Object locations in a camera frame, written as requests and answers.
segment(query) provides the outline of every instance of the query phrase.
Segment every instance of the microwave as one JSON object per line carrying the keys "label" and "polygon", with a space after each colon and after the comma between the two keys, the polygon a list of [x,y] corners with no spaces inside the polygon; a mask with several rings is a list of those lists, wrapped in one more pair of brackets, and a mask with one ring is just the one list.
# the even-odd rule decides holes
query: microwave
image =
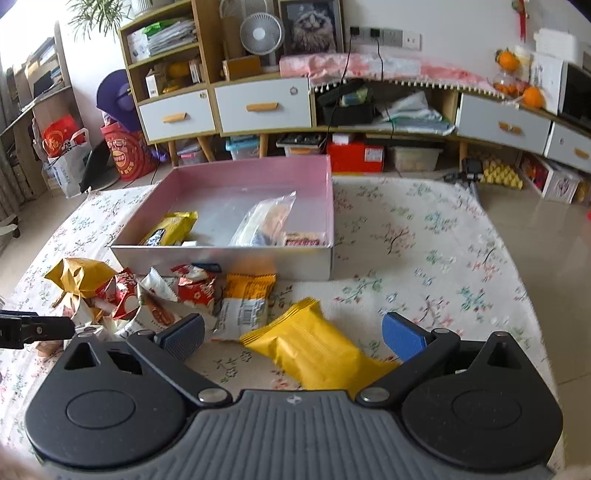
{"label": "microwave", "polygon": [[542,90],[546,110],[591,131],[591,73],[536,52],[532,56],[530,83]]}

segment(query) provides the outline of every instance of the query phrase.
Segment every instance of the window curtain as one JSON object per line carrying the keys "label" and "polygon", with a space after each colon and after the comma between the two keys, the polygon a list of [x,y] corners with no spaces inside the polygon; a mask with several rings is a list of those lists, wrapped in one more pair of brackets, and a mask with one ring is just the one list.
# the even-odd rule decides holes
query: window curtain
{"label": "window curtain", "polygon": [[[14,120],[14,112],[9,103],[8,84],[0,58],[0,133],[4,132],[12,120]],[[0,142],[0,222],[7,216],[17,213],[19,205],[25,202],[4,150],[6,147],[9,145],[2,145]]]}

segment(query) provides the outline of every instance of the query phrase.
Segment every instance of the tile floor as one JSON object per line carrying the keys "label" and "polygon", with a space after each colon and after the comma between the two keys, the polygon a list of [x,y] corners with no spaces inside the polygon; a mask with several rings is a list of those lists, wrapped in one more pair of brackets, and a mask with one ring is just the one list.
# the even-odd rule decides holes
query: tile floor
{"label": "tile floor", "polygon": [[[167,172],[160,168],[154,181]],[[437,179],[444,173],[410,176]],[[146,176],[134,186],[150,180]],[[567,463],[591,463],[591,221],[585,208],[545,202],[531,189],[481,186],[480,196],[540,321],[563,407]],[[23,208],[21,237],[0,254],[0,295],[11,294],[37,252],[82,200],[46,194]]]}

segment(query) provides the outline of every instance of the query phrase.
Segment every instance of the plastic storage box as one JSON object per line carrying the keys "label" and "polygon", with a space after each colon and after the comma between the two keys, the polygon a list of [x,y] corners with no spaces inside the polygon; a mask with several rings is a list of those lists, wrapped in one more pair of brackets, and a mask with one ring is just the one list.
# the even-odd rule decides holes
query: plastic storage box
{"label": "plastic storage box", "polygon": [[398,171],[434,171],[441,148],[392,147],[389,154]]}
{"label": "plastic storage box", "polygon": [[285,150],[286,157],[295,155],[319,155],[322,134],[287,134],[283,135],[275,146]]}
{"label": "plastic storage box", "polygon": [[232,160],[259,157],[259,139],[256,135],[230,137],[226,140],[226,150],[232,154]]}

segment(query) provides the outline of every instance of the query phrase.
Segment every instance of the yellow snack bag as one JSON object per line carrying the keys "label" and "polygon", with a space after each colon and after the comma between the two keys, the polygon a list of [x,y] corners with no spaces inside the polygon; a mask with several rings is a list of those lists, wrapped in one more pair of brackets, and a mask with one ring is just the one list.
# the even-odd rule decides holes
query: yellow snack bag
{"label": "yellow snack bag", "polygon": [[104,262],[88,258],[62,258],[45,278],[63,291],[89,299],[117,272]]}
{"label": "yellow snack bag", "polygon": [[183,243],[197,221],[197,212],[167,213],[158,225],[139,243],[148,247],[164,247]]}
{"label": "yellow snack bag", "polygon": [[240,335],[266,325],[274,284],[275,275],[229,274],[212,340],[238,340]]}
{"label": "yellow snack bag", "polygon": [[346,390],[351,398],[398,366],[367,357],[324,319],[320,303],[311,298],[299,301],[240,341],[270,357],[305,389]]}

